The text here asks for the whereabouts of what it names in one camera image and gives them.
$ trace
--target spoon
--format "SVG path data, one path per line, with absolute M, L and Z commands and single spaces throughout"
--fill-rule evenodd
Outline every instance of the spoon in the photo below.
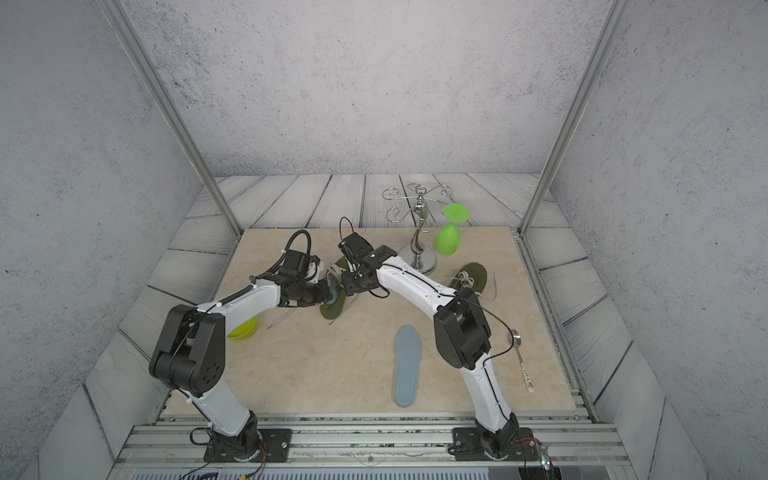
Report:
M 518 359 L 520 359 L 520 368 L 523 371 L 523 378 L 525 378 L 525 388 L 530 393 L 533 393 L 533 382 L 531 376 L 528 374 L 528 369 L 525 368 L 525 362 L 523 362 L 523 356 L 520 355 L 520 344 L 523 343 L 523 339 L 517 330 L 512 330 L 509 335 L 509 342 L 514 346 L 515 351 L 518 353 Z

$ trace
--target wooden plank floor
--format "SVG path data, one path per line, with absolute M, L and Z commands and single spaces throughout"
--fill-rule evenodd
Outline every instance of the wooden plank floor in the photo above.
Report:
M 355 227 L 413 227 L 407 200 L 387 201 L 388 187 L 408 192 L 418 182 L 452 188 L 450 197 L 464 204 L 468 225 L 521 223 L 537 178 L 530 174 L 370 174 L 224 177 L 217 179 L 241 224 L 248 227 L 338 227 L 342 216 Z M 386 212 L 398 207 L 398 223 Z M 431 204 L 438 226 L 445 224 L 442 205 Z M 147 355 L 159 334 L 167 306 L 208 300 L 235 244 L 223 218 L 204 190 L 190 209 L 170 249 L 147 282 L 121 331 Z M 640 480 L 665 477 L 681 469 L 704 478 L 701 460 L 664 393 L 631 341 L 627 327 L 595 273 L 578 238 L 548 192 L 528 238 L 545 286 L 563 322 L 588 392 L 604 422 L 615 422 Z M 648 418 L 636 414 L 645 412 Z

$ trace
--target black cable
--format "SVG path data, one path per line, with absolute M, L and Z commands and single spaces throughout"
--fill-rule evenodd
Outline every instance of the black cable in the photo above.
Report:
M 186 341 L 187 341 L 187 338 L 189 338 L 189 335 L 192 333 L 192 331 L 195 329 L 195 327 L 196 327 L 197 325 L 199 325 L 199 324 L 200 324 L 200 322 L 203 320 L 203 317 L 204 317 L 204 315 L 205 315 L 206 313 L 210 312 L 210 311 L 211 311 L 211 309 L 213 309 L 213 308 L 214 308 L 216 305 L 217 305 L 216 303 L 214 303 L 213 305 L 211 305 L 211 306 L 208 308 L 208 310 L 206 310 L 206 311 L 203 313 L 203 315 L 200 315 L 200 316 L 199 316 L 199 318 L 198 318 L 198 319 L 195 321 L 194 325 L 192 325 L 192 326 L 190 327 L 190 329 L 189 329 L 189 330 L 187 330 L 187 334 L 186 334 L 186 335 L 184 335 L 184 338 L 183 338 L 183 339 L 181 339 L 181 341 L 179 342 L 179 345 L 178 345 L 178 346 L 176 347 L 176 349 L 174 350 L 174 354 L 173 354 L 173 355 L 170 357 L 170 363 L 169 363 L 169 365 L 173 365 L 173 363 L 174 363 L 174 360 L 176 359 L 176 355 L 179 353 L 179 350 L 181 349 L 181 346 L 184 344 L 184 342 L 186 342 Z M 181 391 L 181 389 L 180 389 L 180 387 L 179 387 L 178 385 L 176 385 L 176 384 L 173 384 L 173 387 L 174 387 L 174 389 Z
M 480 453 L 480 452 L 484 452 L 484 451 L 485 451 L 485 449 L 482 448 L 482 447 L 478 447 L 476 449 L 466 449 L 466 450 L 456 450 L 456 447 L 453 446 L 453 445 L 448 447 L 448 454 L 449 455 L 454 455 L 454 456 L 461 455 L 463 453 L 476 453 L 476 452 Z
M 349 222 L 349 226 L 352 228 L 352 233 L 355 233 L 355 226 L 352 225 L 352 221 L 349 218 L 346 218 L 346 217 L 339 218 L 339 238 L 342 240 L 344 240 L 344 237 L 342 237 L 342 234 L 341 234 L 341 223 L 344 219 L 346 219 L 346 221 Z
M 199 442 L 195 442 L 195 441 L 194 441 L 194 438 L 192 438 L 192 435 L 194 435 L 194 433 L 195 433 L 196 431 L 198 431 L 198 430 L 200 430 L 200 431 L 203 431 L 203 432 L 206 432 L 206 433 L 208 434 L 208 441 L 207 441 L 207 442 L 199 443 Z M 208 446 L 208 444 L 210 444 L 210 442 L 211 442 L 211 439 L 212 439 L 212 438 L 211 438 L 211 436 L 210 436 L 210 429 L 209 429 L 208 427 L 195 427 L 195 428 L 194 428 L 194 429 L 192 429 L 192 431 L 190 432 L 190 443 L 191 443 L 192 445 L 197 445 L 197 446 L 199 446 L 199 447 L 202 447 L 202 446 Z
M 388 290 L 386 287 L 379 285 L 379 288 L 380 288 L 380 289 L 382 289 L 382 290 L 384 290 L 384 291 L 386 292 L 386 295 L 385 295 L 385 296 L 376 295 L 376 294 L 373 292 L 373 290 L 368 290 L 368 293 L 370 293 L 371 295 L 373 295 L 373 296 L 374 296 L 374 297 L 376 297 L 376 298 L 386 298 L 386 297 L 388 297 L 388 296 L 389 296 L 389 290 Z
M 291 245 L 293 245 L 293 241 L 299 236 L 304 235 L 306 237 L 306 254 L 309 255 L 312 251 L 312 237 L 310 236 L 310 232 L 301 229 L 293 232 L 293 235 L 290 236 L 288 241 L 286 242 L 286 247 L 283 248 L 283 254 L 280 256 L 278 261 L 274 263 L 270 268 L 266 269 L 267 272 L 275 273 L 275 269 L 285 260 L 286 252 L 290 248 Z
M 415 275 L 413 272 L 409 272 L 408 270 L 406 270 L 406 269 L 404 269 L 404 268 L 400 268 L 399 266 L 396 266 L 396 265 L 390 265 L 389 263 L 382 263 L 382 266 L 390 266 L 390 267 L 392 267 L 392 268 L 396 268 L 397 270 L 400 270 L 400 271 L 401 271 L 401 272 L 403 272 L 403 273 L 407 273 L 408 275 L 410 275 L 410 276 L 413 276 L 413 277 L 415 277 L 415 278 L 417 278 L 417 279 L 421 280 L 423 283 L 426 283 L 426 284 L 429 286 L 429 288 L 431 288 L 432 290 L 434 290 L 434 291 L 435 291 L 435 293 L 437 293 L 438 295 L 443 295 L 443 296 L 453 296 L 453 295 L 445 295 L 444 293 L 440 293 L 440 291 L 439 291 L 439 290 L 437 290 L 437 289 L 435 288 L 435 286 L 434 286 L 434 285 L 432 285 L 430 282 L 428 282 L 428 281 L 424 280 L 423 278 L 421 278 L 421 277 L 420 277 L 420 276 L 418 276 L 418 275 Z
M 493 316 L 495 319 L 497 319 L 507 329 L 507 331 L 509 331 L 510 335 L 512 335 L 512 329 L 509 328 L 509 325 L 507 325 L 507 323 L 504 320 L 499 318 L 491 310 L 488 310 L 487 308 L 485 308 L 484 306 L 480 305 L 479 303 L 475 303 L 475 302 L 473 302 L 471 300 L 467 300 L 467 299 L 464 299 L 464 300 L 466 300 L 467 302 L 471 303 L 472 305 L 479 306 L 485 312 L 489 313 L 491 316 Z M 509 417 L 507 416 L 507 414 L 504 413 L 504 409 L 502 408 L 502 405 L 498 402 L 498 397 L 496 396 L 496 390 L 493 388 L 493 382 L 491 382 L 491 376 L 488 374 L 488 370 L 485 369 L 485 363 L 487 361 L 489 361 L 490 359 L 496 358 L 497 356 L 504 355 L 505 353 L 509 352 L 513 348 L 514 348 L 514 346 L 510 345 L 505 351 L 497 353 L 495 355 L 491 355 L 487 359 L 483 360 L 483 362 L 482 362 L 482 370 L 483 370 L 483 373 L 485 373 L 485 378 L 488 380 L 488 386 L 491 387 L 491 393 L 493 393 L 493 398 L 496 400 L 496 406 L 498 407 L 499 412 L 502 413 L 502 417 L 504 417 L 504 419 L 507 421 L 507 423 L 509 423 L 511 425 L 512 425 L 512 420 L 510 420 Z M 517 439 L 518 439 L 518 441 L 515 443 L 516 445 L 518 443 L 521 443 L 520 430 L 518 430 L 517 428 L 515 428 L 515 434 L 512 436 L 512 438 L 514 438 L 514 437 L 517 437 Z M 525 458 L 525 455 L 523 455 L 523 472 L 525 473 L 525 477 L 526 478 L 528 478 L 528 470 L 527 470 L 527 468 L 528 468 L 528 460 Z
M 184 475 L 182 475 L 181 477 L 179 477 L 179 480 L 184 480 L 186 477 L 188 477 L 188 476 L 192 475 L 193 473 L 197 472 L 198 470 L 202 470 L 203 468 L 206 468 L 208 465 L 210 465 L 210 462 L 208 462 L 207 464 L 203 465 L 202 467 L 197 467 L 196 469 L 194 469 L 194 470 L 191 470 L 191 471 L 189 471 L 189 472 L 185 473 Z M 215 474 L 214 474 L 214 475 L 216 475 L 215 477 L 212 477 L 211 475 L 212 475 L 212 474 L 210 474 L 210 473 L 207 473 L 207 474 L 205 474 L 205 475 L 203 475 L 203 476 L 201 476 L 201 477 L 197 477 L 197 480 L 202 480 L 202 478 L 216 478 L 216 477 L 218 477 L 218 476 L 219 476 L 219 474 L 218 474 L 218 473 L 215 473 Z

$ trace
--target concrete-textured wall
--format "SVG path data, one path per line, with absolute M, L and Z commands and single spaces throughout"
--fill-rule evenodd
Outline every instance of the concrete-textured wall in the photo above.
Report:
M 768 471 L 768 2 L 636 0 L 554 183 L 713 478 Z
M 539 172 L 610 0 L 124 0 L 215 174 Z
M 93 0 L 0 6 L 0 477 L 16 478 L 197 192 Z

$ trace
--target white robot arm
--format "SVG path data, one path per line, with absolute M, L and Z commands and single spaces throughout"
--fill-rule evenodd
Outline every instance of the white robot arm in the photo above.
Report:
M 290 249 L 300 234 L 307 252 Z M 320 305 L 332 298 L 320 278 L 322 262 L 310 255 L 305 230 L 296 232 L 283 256 L 268 271 L 222 300 L 195 307 L 179 305 L 169 313 L 150 362 L 150 374 L 179 389 L 211 423 L 212 440 L 238 452 L 246 462 L 259 451 L 257 419 L 230 391 L 224 374 L 226 335 L 275 306 Z M 349 264 L 342 274 L 347 295 L 380 287 L 393 290 L 433 318 L 437 350 L 461 373 L 475 405 L 475 420 L 486 454 L 501 458 L 518 431 L 504 400 L 488 351 L 491 331 L 474 292 L 456 291 L 414 270 L 394 250 L 373 249 L 357 233 L 339 244 Z

